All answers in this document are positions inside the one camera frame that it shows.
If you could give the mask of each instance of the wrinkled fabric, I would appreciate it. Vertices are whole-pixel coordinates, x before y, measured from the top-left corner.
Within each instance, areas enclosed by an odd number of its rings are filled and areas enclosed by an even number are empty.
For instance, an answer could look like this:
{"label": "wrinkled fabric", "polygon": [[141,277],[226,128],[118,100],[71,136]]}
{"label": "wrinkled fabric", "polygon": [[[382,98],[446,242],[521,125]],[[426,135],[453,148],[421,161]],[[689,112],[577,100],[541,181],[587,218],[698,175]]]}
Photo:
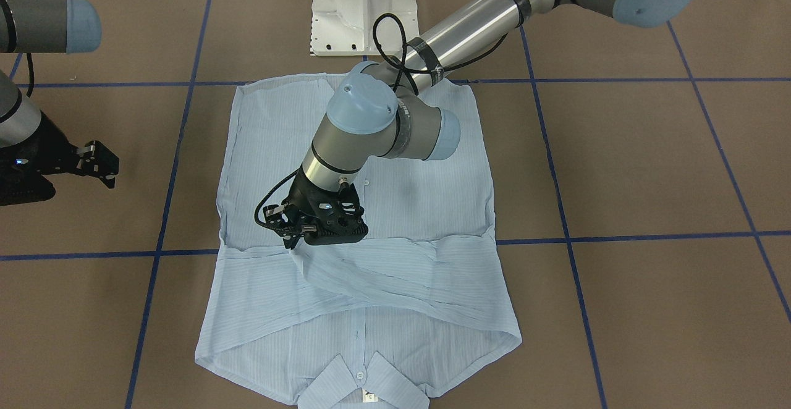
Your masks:
{"label": "wrinkled fabric", "polygon": [[[260,198],[302,163],[344,77],[237,89],[218,187],[221,247],[195,361],[299,409],[426,408],[522,342],[471,89],[444,80],[421,95],[460,119],[447,161],[365,164],[355,181],[370,226],[361,242],[302,241],[288,251],[253,220]],[[363,403],[362,389],[378,402]]]}

